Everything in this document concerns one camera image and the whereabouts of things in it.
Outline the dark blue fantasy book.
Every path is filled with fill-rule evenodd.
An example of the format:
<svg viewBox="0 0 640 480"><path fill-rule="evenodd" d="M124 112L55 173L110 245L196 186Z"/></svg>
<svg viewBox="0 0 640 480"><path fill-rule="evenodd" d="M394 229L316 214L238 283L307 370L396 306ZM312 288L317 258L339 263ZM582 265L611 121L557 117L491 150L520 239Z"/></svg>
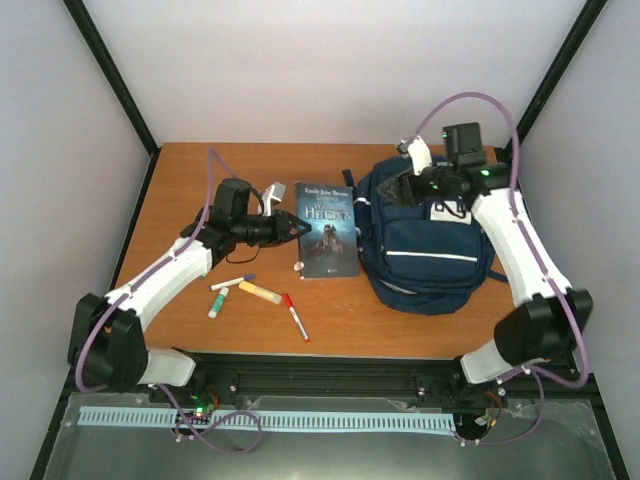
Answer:
<svg viewBox="0 0 640 480"><path fill-rule="evenodd" d="M352 188L297 182L295 194L296 216L310 226L298 240L301 278L357 277L360 262Z"/></svg>

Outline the red marker pen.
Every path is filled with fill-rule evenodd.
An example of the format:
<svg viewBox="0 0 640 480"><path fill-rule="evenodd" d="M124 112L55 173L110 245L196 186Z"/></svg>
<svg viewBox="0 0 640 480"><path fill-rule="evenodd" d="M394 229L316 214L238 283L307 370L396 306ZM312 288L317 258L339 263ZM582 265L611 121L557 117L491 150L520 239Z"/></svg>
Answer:
<svg viewBox="0 0 640 480"><path fill-rule="evenodd" d="M304 342L305 343L309 343L310 342L310 337L309 337L309 335L308 335L308 333L307 333L307 331L306 331L306 329L305 329L305 327L304 327L304 325L303 325L303 323L302 323L302 321L301 321L301 319L300 319L300 317L299 317L299 315L297 313L297 310L295 309L295 306L294 306L294 303L293 303L291 297L287 293L284 293L283 294L283 300L284 300L284 302L285 302L285 304L286 304L286 306L287 306L287 308L288 308L288 310L289 310L289 312L290 312L290 314L291 314L291 316L292 316L292 318L293 318L293 320L294 320L294 322L295 322L295 324L296 324L296 326L297 326L297 328L298 328L298 330L299 330Z"/></svg>

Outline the navy blue student backpack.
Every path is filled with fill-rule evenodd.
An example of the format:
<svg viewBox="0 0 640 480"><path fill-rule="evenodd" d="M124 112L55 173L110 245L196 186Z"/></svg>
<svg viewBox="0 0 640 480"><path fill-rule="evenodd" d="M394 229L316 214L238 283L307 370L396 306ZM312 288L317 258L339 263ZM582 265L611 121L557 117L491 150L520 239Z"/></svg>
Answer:
<svg viewBox="0 0 640 480"><path fill-rule="evenodd" d="M398 207L376 192L383 181L411 167L392 157L377 163L352 189L359 260L385 306L410 314L452 314L486 279L505 283L492 268L495 250L459 200L428 199Z"/></svg>

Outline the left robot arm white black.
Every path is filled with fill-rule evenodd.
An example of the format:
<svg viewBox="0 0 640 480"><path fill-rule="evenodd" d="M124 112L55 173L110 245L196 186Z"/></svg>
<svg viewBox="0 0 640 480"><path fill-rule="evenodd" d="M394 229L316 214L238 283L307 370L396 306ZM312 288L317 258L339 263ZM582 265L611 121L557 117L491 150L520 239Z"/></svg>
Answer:
<svg viewBox="0 0 640 480"><path fill-rule="evenodd" d="M196 220L158 260L121 287L78 301L68 362L80 391L128 392L138 385L162 384L171 385L186 402L206 395L208 378L198 371L196 360L175 349L148 348L144 333L171 300L237 245L264 249L310 232L307 222L287 211L249 213L255 193L238 178L209 184Z"/></svg>

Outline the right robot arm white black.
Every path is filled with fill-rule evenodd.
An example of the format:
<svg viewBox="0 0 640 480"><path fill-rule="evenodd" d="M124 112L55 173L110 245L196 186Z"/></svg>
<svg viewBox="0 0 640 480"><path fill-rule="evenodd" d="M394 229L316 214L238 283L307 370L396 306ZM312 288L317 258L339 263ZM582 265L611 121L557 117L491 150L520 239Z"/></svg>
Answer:
<svg viewBox="0 0 640 480"><path fill-rule="evenodd" d="M446 162L437 165L419 134L401 141L405 171L382 182L380 195L398 206L453 197L487 234L506 274L514 309L492 340L459 359L469 385L502 384L519 374L544 376L570 389L588 381L582 331L593 309L587 290L576 290L555 266L516 188L515 165L491 162L476 123L442 131Z"/></svg>

